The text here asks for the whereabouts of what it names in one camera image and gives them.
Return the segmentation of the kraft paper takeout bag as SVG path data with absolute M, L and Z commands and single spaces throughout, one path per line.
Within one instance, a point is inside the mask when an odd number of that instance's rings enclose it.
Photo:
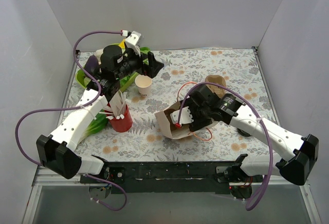
M 180 103 L 181 103 L 179 99 L 180 98 L 179 93 L 188 84 L 196 85 L 196 82 L 187 82 L 183 84 L 181 88 L 178 90 L 178 93 L 176 95 L 176 102 L 170 107 L 166 108 L 165 110 L 159 111 L 154 114 L 156 121 L 158 122 L 161 133 L 167 138 L 178 140 L 194 135 L 198 139 L 201 139 L 203 141 L 209 141 L 213 136 L 210 131 L 210 128 L 218 124 L 217 121 L 212 121 L 211 124 L 191 132 L 190 131 L 191 125 L 188 122 L 195 121 L 195 119 L 192 118 L 192 113 L 190 111 L 188 111 L 186 108 L 183 108 L 180 121 L 177 122 Z M 203 139 L 198 136 L 198 133 L 200 133 L 202 129 L 206 129 L 210 133 L 209 139 Z

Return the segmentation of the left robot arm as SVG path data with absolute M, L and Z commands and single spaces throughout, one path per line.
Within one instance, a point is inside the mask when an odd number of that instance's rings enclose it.
M 97 182 L 106 182 L 109 178 L 106 160 L 98 156 L 79 156 L 75 149 L 92 120 L 119 91 L 121 79 L 134 72 L 154 78 L 163 67 L 150 51 L 136 54 L 132 48 L 122 50 L 118 45 L 105 47 L 99 60 L 94 55 L 89 57 L 83 69 L 96 81 L 88 83 L 76 110 L 50 135 L 37 139 L 42 166 L 66 179 L 77 174 L 91 174 Z

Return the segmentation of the white paper coffee cup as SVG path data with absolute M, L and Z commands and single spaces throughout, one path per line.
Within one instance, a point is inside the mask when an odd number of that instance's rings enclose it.
M 138 75 L 135 84 L 141 96 L 147 97 L 151 94 L 152 79 L 148 76 Z

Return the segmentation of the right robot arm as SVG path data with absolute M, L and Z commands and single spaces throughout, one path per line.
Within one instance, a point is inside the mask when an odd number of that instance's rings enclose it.
M 304 185 L 317 159 L 319 140 L 312 134 L 301 136 L 256 116 L 242 99 L 225 94 L 218 97 L 207 85 L 199 85 L 188 92 L 183 103 L 191 112 L 193 122 L 190 130 L 196 131 L 216 121 L 224 122 L 271 145 L 273 158 L 243 154 L 218 174 L 230 182 L 247 180 L 256 175 L 282 176 L 295 185 Z

